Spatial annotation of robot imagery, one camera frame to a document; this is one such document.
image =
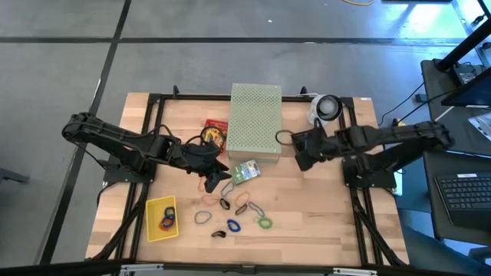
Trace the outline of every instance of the wooden tabletop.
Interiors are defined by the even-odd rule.
[[[129,93],[120,126],[136,133],[141,131],[149,94]],[[355,98],[359,125],[377,126],[370,98]],[[298,132],[311,129],[306,120],[309,103],[283,103],[282,128]],[[229,101],[166,100],[163,120],[181,140],[195,136],[206,119],[225,120],[229,117]],[[326,126],[331,135],[338,121]],[[317,163],[302,172],[294,158],[294,150],[283,146],[278,163],[259,163],[260,177],[237,186],[227,199],[229,211],[219,205],[209,207],[200,201],[205,195],[197,189],[199,177],[184,171],[159,165],[156,179],[150,186],[148,199],[176,196],[180,235],[163,241],[148,242],[146,222],[143,222],[138,248],[138,261],[178,261],[224,264],[288,264],[288,265],[345,265],[358,266],[360,258],[355,235],[349,191],[344,186],[341,159]],[[226,154],[219,156],[226,165]],[[213,195],[218,195],[227,181],[222,181]],[[101,196],[87,257],[97,254],[120,226],[129,185],[119,183]],[[273,227],[262,229],[252,210],[235,216],[233,202],[238,194],[248,191],[251,201],[260,205],[273,221]],[[389,246],[403,261],[408,262],[406,246],[400,228],[394,197],[383,189],[371,189],[377,228]],[[196,225],[194,215],[208,210],[213,217],[205,225]],[[226,220],[235,219],[242,231],[227,231],[226,238],[211,238],[216,230],[226,230]],[[374,262],[370,235],[367,230],[369,261]],[[133,226],[128,232],[124,256],[129,255]]]

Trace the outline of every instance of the gray floor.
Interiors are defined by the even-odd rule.
[[[122,0],[0,2],[0,36],[112,37]],[[123,37],[465,38],[449,4],[376,1],[133,0]],[[109,44],[0,44],[0,167],[31,177],[0,185],[0,267],[29,265],[41,243],[74,147],[70,114],[91,104]],[[420,61],[452,47],[374,44],[120,44],[98,116],[118,123],[128,92],[227,94],[233,82],[301,86],[374,99],[377,118],[422,82]],[[463,61],[479,63],[475,52]],[[389,116],[416,106],[404,104]],[[408,123],[427,120],[422,108]],[[97,157],[107,156],[89,147]],[[80,261],[103,171],[84,158],[54,262]]]

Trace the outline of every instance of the green perforated box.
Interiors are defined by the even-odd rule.
[[[233,84],[227,153],[229,158],[277,160],[275,134],[282,128],[279,85]]]

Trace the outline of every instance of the yellow tray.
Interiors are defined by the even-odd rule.
[[[163,211],[170,206],[173,206],[176,210],[176,221],[174,222],[174,226],[169,230],[162,231],[159,229],[159,224],[163,219]],[[160,241],[166,238],[175,238],[179,235],[176,197],[174,195],[148,200],[146,203],[146,208],[148,242]]]

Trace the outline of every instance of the keyboard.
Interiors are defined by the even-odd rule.
[[[452,224],[491,230],[491,172],[435,178]]]

